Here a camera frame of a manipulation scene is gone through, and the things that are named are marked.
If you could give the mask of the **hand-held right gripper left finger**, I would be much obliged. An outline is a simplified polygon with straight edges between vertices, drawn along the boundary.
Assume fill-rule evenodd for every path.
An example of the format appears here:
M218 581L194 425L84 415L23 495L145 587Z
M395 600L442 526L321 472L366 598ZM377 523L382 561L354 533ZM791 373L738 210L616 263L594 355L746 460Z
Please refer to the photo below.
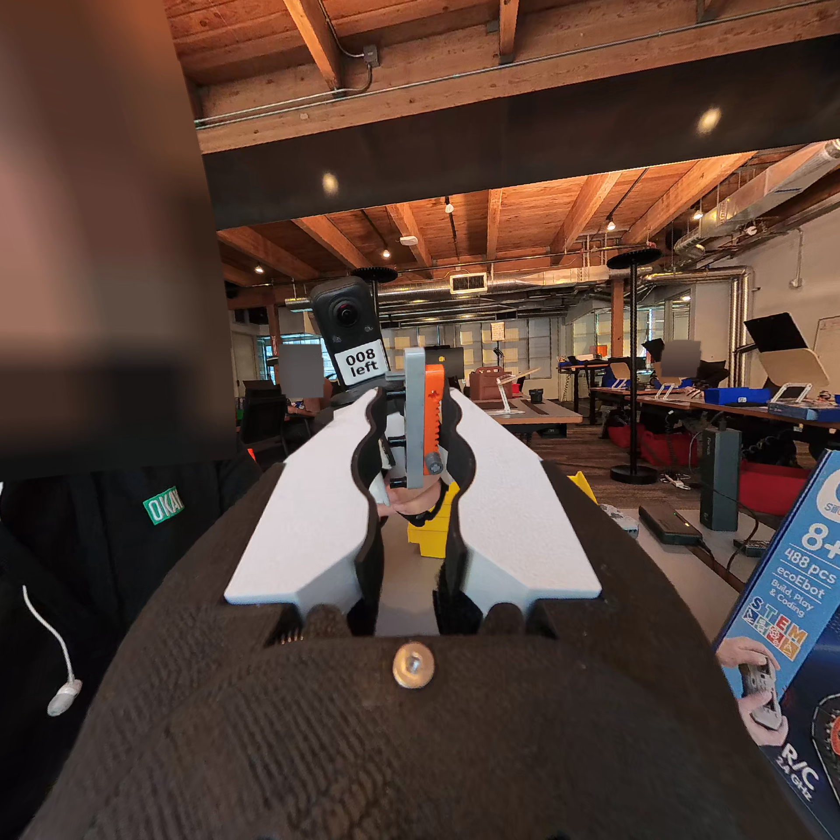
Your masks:
M362 394L282 466L227 589L232 605L335 606L373 635L384 574L377 504L387 504L382 389Z

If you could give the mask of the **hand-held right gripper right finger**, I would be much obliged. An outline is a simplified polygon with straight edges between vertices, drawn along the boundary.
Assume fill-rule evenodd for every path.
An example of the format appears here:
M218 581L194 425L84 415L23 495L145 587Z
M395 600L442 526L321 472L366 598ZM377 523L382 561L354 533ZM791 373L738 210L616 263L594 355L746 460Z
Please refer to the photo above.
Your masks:
M541 600L591 600L602 585L534 452L459 392L442 402L440 441L457 486L434 589L441 635L476 633L490 610L528 616Z

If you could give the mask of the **orange and grey toy beam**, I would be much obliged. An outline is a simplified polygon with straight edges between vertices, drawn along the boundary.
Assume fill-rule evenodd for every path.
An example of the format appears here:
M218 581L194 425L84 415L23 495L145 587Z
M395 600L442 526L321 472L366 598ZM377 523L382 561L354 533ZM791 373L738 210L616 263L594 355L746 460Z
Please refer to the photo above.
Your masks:
M427 364L423 348L405 350L404 378L406 487L417 489L425 476L439 476L445 467L438 438L447 381L444 366Z

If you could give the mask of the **brown office desk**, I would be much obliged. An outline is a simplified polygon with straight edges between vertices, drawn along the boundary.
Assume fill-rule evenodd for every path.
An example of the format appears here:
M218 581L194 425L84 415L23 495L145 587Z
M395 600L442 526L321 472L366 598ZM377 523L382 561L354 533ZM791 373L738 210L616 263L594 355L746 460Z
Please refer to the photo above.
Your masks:
M582 424L584 420L582 415L552 401L533 403L521 396L506 401L500 398L480 401L476 405L526 445L530 445L535 434L551 433L566 438L568 426Z

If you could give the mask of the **person's left hand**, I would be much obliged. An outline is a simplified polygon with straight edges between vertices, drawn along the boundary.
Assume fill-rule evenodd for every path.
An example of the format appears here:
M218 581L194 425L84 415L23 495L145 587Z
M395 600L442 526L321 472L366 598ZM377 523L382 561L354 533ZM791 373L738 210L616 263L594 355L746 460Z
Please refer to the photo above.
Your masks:
M432 521L443 506L446 487L436 482L424 489L389 488L392 509L415 527Z

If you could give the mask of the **black pole stand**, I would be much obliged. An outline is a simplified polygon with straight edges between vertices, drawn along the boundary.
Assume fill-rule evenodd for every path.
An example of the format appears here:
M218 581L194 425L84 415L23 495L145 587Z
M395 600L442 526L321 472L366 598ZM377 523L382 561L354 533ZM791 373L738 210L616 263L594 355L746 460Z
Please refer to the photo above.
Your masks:
M662 255L651 244L629 250L607 262L610 270L628 270L629 279L629 449L628 463L610 470L612 480L629 486L650 486L657 482L658 471L652 466L640 465L637 452L637 271L640 266L655 262Z
M380 313L379 286L396 280L399 277L398 271L390 267L370 266L352 269L350 276L358 277L369 285L374 313L378 319Z

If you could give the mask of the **yellow plastic bin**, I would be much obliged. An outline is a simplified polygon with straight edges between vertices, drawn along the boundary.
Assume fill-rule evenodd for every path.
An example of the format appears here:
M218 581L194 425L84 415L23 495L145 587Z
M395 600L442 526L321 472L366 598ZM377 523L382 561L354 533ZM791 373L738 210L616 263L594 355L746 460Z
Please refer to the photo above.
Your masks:
M527 559L543 555L556 555L560 551L580 554L580 542L566 515L562 500L554 492L549 476L543 469L543 462L537 459L535 465L515 468L512 472L496 469L487 472L476 468L475 480L469 488L458 485L465 496L458 503L465 509L458 515L463 540L467 548L490 557L490 550L502 548L505 557L512 560L513 550L522 550ZM599 507L592 489L581 472L571 478L562 472L555 478L568 489L576 487L590 499L584 513L597 513ZM408 525L410 543L419 546L420 554L426 558L443 559L449 526L455 526L455 495L447 490L442 510L422 527Z

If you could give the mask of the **black office chair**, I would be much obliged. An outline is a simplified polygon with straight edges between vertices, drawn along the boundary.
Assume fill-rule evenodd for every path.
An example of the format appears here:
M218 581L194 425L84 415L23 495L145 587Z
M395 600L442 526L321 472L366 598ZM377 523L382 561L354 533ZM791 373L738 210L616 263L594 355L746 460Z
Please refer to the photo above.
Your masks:
M239 427L242 443L260 464L289 456L284 432L287 399L269 380L245 381L243 416Z

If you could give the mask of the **black computer monitor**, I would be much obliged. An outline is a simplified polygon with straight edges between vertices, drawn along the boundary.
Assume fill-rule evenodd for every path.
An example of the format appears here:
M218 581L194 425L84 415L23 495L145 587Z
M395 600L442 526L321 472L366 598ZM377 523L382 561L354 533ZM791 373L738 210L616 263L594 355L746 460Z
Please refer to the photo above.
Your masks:
M440 365L447 380L463 380L465 377L465 356L463 348L451 348L448 345L427 346L425 364Z

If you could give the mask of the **brown bag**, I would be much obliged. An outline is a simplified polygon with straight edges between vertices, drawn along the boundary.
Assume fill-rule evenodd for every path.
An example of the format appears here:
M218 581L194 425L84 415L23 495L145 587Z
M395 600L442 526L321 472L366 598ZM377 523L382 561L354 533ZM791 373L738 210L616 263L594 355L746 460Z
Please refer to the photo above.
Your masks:
M469 399L473 402L493 402L501 399L502 388L507 398L512 397L512 383L515 374L497 365L482 366L469 373Z

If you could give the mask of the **black power adapter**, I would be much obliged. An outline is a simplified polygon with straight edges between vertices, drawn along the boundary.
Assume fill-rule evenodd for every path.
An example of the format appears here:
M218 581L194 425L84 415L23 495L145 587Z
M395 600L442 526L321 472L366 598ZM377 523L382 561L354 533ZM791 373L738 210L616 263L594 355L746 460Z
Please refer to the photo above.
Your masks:
M676 509L663 505L640 505L637 513L639 521L664 545L693 547L704 541L700 531Z

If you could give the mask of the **red fabric bag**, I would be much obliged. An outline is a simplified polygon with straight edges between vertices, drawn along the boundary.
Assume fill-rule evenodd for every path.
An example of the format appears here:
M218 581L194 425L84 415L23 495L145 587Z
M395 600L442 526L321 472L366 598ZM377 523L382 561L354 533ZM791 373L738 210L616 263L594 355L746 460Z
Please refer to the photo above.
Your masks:
M640 456L652 466L696 467L699 463L698 438L684 429L656 434L642 428L637 442Z

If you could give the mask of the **dark computer tower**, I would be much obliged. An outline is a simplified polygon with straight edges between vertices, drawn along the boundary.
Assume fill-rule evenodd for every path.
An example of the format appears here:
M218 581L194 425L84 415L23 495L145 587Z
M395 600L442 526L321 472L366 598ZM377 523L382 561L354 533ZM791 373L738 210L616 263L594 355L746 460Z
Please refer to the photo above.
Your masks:
M742 436L738 430L709 427L700 435L700 524L711 531L739 528Z

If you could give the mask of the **blue robot kit box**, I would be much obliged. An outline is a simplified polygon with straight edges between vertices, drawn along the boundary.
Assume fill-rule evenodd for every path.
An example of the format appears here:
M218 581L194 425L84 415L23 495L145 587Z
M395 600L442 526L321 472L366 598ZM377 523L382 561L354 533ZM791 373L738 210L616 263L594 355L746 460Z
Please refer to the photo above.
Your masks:
M825 834L839 834L839 453L777 529L716 655L752 740Z

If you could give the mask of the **wooden document stand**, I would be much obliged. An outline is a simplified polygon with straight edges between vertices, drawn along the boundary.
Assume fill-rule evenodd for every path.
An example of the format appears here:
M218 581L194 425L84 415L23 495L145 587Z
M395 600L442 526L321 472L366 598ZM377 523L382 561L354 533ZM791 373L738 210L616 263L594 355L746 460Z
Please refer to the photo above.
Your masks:
M744 326L759 353L766 378L784 388L808 385L811 397L827 395L830 379L789 312L751 318Z

